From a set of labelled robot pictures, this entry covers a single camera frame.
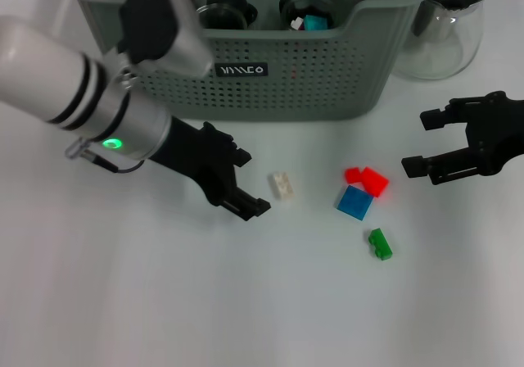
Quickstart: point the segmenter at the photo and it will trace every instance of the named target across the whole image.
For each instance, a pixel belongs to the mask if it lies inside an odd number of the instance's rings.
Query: green block
[[[382,233],[380,228],[372,230],[368,240],[369,243],[375,247],[375,255],[378,258],[385,261],[386,259],[390,259],[393,256],[390,245],[387,243],[384,233]]]

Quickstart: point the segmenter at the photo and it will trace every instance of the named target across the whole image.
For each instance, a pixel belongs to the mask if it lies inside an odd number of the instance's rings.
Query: gray plastic basket
[[[103,52],[120,39],[124,0],[79,0]],[[341,24],[278,30],[279,0],[248,0],[257,30],[206,30],[216,62],[267,62],[269,75],[203,80],[164,71],[141,85],[178,117],[207,120],[339,120],[378,101],[422,0],[333,0]]]

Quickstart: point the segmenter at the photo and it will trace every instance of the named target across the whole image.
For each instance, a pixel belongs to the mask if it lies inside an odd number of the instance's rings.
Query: blue block
[[[357,220],[363,220],[372,201],[372,195],[350,185],[346,189],[337,209],[355,217]]]
[[[304,18],[304,29],[306,31],[319,31],[328,29],[328,19],[313,15],[306,15]]]

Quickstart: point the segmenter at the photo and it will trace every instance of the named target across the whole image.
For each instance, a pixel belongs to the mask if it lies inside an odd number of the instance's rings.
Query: white block
[[[303,23],[304,19],[302,19],[301,17],[297,17],[296,19],[294,19],[294,21],[291,22],[291,27],[298,31]]]
[[[273,181],[281,199],[290,199],[295,196],[286,172],[273,173]]]

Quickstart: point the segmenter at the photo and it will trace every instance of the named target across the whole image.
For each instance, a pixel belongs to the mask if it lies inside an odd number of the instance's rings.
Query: green indicator light
[[[115,150],[116,148],[122,147],[122,141],[120,139],[107,139],[102,142],[102,146]]]

